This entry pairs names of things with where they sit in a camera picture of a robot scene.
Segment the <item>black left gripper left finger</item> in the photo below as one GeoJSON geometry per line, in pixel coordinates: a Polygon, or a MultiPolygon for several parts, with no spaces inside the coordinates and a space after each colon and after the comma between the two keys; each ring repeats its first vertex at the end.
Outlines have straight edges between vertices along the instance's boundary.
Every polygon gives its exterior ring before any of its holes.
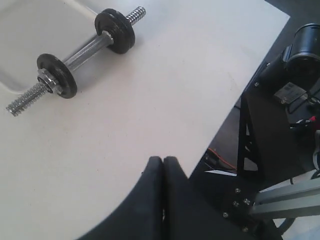
{"type": "Polygon", "coordinates": [[[163,162],[149,158],[123,202],[81,240],[160,240],[163,222],[163,162]]]}

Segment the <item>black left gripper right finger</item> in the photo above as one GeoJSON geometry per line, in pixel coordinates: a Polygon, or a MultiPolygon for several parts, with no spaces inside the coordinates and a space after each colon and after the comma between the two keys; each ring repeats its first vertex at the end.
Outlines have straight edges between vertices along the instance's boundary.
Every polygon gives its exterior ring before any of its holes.
{"type": "Polygon", "coordinates": [[[189,182],[178,159],[163,160],[165,240],[252,240],[216,212],[189,182]]]}

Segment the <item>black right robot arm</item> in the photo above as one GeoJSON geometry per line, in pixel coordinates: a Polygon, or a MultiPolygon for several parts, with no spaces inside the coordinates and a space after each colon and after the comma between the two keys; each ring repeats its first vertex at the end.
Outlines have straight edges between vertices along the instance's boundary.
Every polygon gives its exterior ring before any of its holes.
{"type": "Polygon", "coordinates": [[[320,78],[320,25],[308,23],[259,74],[259,86],[281,104],[306,94],[320,78]]]}

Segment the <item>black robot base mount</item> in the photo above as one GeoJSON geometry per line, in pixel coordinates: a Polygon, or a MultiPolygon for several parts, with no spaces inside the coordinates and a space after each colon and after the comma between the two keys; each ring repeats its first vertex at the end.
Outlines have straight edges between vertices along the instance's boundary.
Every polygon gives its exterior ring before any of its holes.
{"type": "Polygon", "coordinates": [[[258,87],[240,98],[237,173],[277,184],[320,169],[320,117],[290,122],[285,107],[258,87]]]}

